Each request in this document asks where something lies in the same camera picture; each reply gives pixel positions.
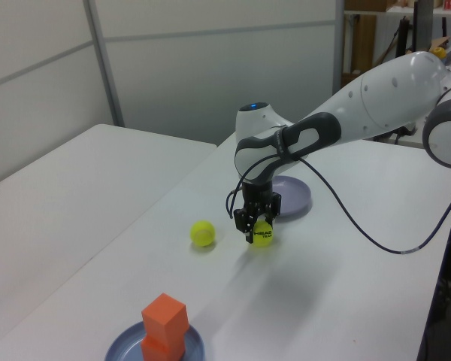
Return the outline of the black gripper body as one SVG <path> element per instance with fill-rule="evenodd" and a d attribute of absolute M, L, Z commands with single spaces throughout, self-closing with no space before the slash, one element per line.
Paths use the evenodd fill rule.
<path fill-rule="evenodd" d="M 258 217 L 263 214 L 272 217 L 272 184 L 243 184 L 242 194 L 244 209 L 249 217 Z"/>

